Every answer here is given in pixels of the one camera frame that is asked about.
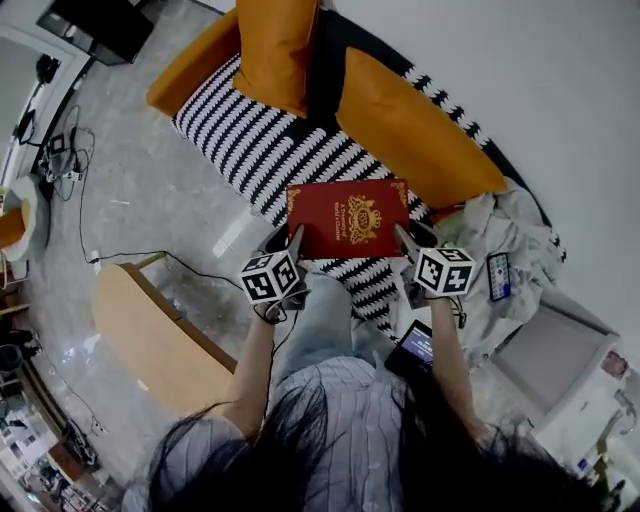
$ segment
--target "smartphone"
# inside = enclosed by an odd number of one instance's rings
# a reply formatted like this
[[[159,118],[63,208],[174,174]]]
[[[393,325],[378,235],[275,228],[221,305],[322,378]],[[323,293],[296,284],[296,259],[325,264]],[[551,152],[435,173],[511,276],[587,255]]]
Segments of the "smartphone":
[[[402,374],[407,365],[431,371],[433,365],[432,331],[419,320],[415,320],[406,334],[391,352],[385,366],[388,370]]]

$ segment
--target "red book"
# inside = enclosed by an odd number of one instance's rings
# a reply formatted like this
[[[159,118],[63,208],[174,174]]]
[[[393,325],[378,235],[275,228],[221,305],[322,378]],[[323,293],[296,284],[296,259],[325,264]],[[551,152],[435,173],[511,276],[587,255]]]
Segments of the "red book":
[[[404,180],[292,185],[289,239],[303,224],[300,252],[306,260],[402,256],[393,227],[409,227],[407,190]]]

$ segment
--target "marble floor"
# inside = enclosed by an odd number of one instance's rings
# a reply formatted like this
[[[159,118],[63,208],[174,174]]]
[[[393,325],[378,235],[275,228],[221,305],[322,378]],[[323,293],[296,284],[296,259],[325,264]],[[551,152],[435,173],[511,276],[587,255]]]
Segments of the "marble floor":
[[[94,65],[72,100],[81,107],[79,126],[96,136],[84,193],[84,244],[89,255],[168,250],[201,272],[234,278],[269,226],[144,100],[157,75],[217,15],[188,0],[158,5],[156,28],[136,62]],[[85,263],[80,247],[80,190],[76,186],[67,202],[52,200],[50,243],[24,286],[29,322],[46,350],[34,361],[105,468],[125,484],[176,417],[150,399],[96,335],[89,293],[97,269]],[[242,293],[171,260],[153,264],[147,275],[205,334],[239,354],[250,321]],[[487,372],[472,378],[484,418],[520,416]]]

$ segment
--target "orange cushion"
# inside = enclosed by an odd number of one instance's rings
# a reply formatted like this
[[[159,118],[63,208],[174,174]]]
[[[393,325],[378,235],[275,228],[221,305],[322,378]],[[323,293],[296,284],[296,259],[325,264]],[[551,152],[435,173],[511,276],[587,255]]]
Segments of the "orange cushion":
[[[233,86],[271,107],[307,117],[307,65],[317,0],[237,0],[242,61]]]
[[[502,173],[456,123],[373,57],[347,49],[340,127],[431,208],[506,189]]]
[[[240,51],[235,9],[216,20],[185,48],[147,92],[147,104],[175,116],[191,95],[222,64]]]

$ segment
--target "long black hair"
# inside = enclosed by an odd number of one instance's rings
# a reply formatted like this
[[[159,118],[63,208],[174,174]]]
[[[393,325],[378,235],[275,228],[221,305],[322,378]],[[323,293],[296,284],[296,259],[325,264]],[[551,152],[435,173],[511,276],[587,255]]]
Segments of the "long black hair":
[[[394,401],[402,411],[398,471],[405,511],[602,510],[597,491],[515,433],[495,429],[490,439],[476,441],[431,374],[402,377],[406,389]],[[302,510],[328,449],[322,386],[288,392],[256,436],[205,454],[186,484],[176,484],[169,454],[208,412],[180,421],[160,443],[148,475],[148,512]]]

